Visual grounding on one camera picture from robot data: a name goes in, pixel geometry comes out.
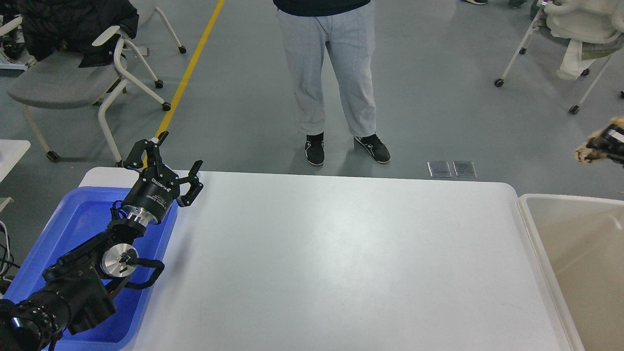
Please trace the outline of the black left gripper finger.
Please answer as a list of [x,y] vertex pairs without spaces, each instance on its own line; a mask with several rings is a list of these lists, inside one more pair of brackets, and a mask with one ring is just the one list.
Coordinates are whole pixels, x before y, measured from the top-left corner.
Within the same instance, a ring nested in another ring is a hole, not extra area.
[[122,162],[122,167],[134,170],[153,168],[158,177],[163,177],[165,165],[160,155],[160,147],[168,135],[168,131],[163,131],[158,137],[151,138],[150,140],[143,139],[136,142],[126,160]]
[[196,199],[197,195],[203,189],[203,184],[200,182],[200,177],[198,172],[200,171],[200,167],[203,164],[202,160],[197,160],[192,168],[189,170],[189,173],[186,177],[176,178],[175,184],[176,186],[181,186],[181,184],[189,184],[189,190],[186,194],[179,195],[176,198],[176,202],[178,202],[178,206],[187,207],[191,205]]

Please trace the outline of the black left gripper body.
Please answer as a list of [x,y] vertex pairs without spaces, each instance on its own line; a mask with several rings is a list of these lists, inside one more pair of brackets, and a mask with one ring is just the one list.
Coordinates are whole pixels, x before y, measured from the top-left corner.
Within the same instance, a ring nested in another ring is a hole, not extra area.
[[143,227],[160,224],[180,195],[180,187],[172,184],[176,178],[178,175],[172,170],[143,170],[122,201],[126,218]]

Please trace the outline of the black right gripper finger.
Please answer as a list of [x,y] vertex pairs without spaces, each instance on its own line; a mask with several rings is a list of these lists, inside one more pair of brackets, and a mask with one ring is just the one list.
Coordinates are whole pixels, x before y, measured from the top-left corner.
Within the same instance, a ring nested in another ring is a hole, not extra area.
[[609,125],[589,137],[586,147],[590,149],[588,162],[597,162],[606,158],[617,164],[624,163],[624,130],[618,125]]

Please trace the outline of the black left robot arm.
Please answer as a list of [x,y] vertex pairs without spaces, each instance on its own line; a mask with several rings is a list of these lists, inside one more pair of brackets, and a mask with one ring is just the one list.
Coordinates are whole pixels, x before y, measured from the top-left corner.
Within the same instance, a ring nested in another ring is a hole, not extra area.
[[173,202],[191,205],[203,190],[197,160],[186,177],[166,166],[160,147],[163,131],[134,144],[123,167],[138,171],[138,180],[120,206],[112,205],[111,221],[94,237],[60,256],[42,272],[44,287],[14,304],[1,300],[1,349],[55,349],[65,330],[93,329],[116,313],[114,298],[124,289],[151,287],[165,265],[141,258],[133,247],[149,224],[160,224]]

